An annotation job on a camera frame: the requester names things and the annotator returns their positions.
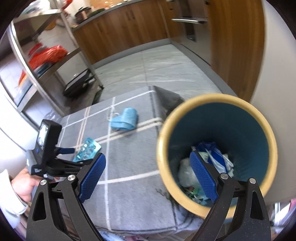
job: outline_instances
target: white sleeve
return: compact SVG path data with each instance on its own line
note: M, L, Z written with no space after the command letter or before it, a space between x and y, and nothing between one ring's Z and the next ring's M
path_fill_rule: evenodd
M6 169L0 173L0 184L0 208L9 224L15 228L28 205L14 192Z

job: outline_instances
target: person's arm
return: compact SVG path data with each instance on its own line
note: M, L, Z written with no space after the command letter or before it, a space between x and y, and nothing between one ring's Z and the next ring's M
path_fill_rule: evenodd
M20 215L27 209L26 202L32 199L31 192L42 178L31 176L24 168L11 182L8 171L0 173L0 208L9 224L15 228Z

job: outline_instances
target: gray baseboard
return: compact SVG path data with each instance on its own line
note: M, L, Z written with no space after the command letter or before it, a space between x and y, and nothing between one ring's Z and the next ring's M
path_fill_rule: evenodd
M105 64L111 63L114 60L123 58L125 56L134 54L134 53L138 53L140 51L143 50L147 50L147 49L151 49L151 48L155 48L155 47L159 47L159 46L163 46L163 45L167 45L170 44L170 39L161 39L161 40L157 40L157 41L153 41L150 43L146 43L146 44L142 44L124 51L121 51L119 53L113 54L112 56L109 56L105 59L100 60L99 62L96 62L95 64L93 64L93 67L95 69L102 67Z
M174 45L177 49L179 49L188 58L190 58L191 61L194 62L209 77L209 79L213 81L213 83L221 90L223 94L233 95L237 97L234 91L225 83L223 79L221 79L219 75L217 75L212 70L211 66L207 62L205 62L202 58L200 58L198 55L196 55L185 46L173 40L170 40L170 43Z

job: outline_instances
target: yellow trash can rim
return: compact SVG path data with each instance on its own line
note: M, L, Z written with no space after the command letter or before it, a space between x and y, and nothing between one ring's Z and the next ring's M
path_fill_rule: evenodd
M165 120L157 141L157 164L161 178L164 185L168 189L172 197L185 209L194 213L197 216L205 218L210 211L209 207L202 206L186 196L186 194L176 184L168 162L168 145L170 136L177 125L178 121L188 112L197 106L208 103L227 103L242 108L247 111L261 126L267 139L269 149L269 161L265 177L260 185L262 195L265 196L274 180L278 151L274 133L265 119L265 117L248 102L231 95L226 94L205 94L194 97L179 105ZM228 211L226 218L232 218L234 215L235 207L231 207Z

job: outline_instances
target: oven handle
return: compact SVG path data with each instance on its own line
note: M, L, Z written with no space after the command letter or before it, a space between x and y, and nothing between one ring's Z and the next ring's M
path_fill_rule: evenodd
M205 24L207 23L207 18L172 18L174 22L182 22L182 23L194 23L194 24Z

